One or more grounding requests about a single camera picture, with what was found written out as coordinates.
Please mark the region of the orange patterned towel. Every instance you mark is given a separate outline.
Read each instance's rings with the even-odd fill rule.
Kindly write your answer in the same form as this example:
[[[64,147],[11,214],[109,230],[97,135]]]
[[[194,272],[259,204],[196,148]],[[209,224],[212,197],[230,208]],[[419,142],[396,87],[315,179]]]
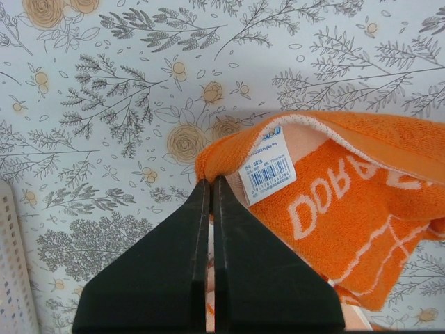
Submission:
[[[334,288],[378,312],[419,242],[444,239],[444,124],[293,111],[230,134],[195,160]]]

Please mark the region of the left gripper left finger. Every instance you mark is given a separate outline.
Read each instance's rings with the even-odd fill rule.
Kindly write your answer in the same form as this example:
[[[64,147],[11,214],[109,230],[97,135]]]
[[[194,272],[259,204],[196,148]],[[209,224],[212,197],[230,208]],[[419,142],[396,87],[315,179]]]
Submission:
[[[207,313],[210,186],[83,288],[75,331],[203,331]]]

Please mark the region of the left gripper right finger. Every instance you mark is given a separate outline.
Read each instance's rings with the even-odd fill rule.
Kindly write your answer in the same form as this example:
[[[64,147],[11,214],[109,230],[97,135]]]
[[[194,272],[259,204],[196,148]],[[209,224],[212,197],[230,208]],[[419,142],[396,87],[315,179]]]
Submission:
[[[237,199],[213,186],[215,329],[342,331],[337,293]]]

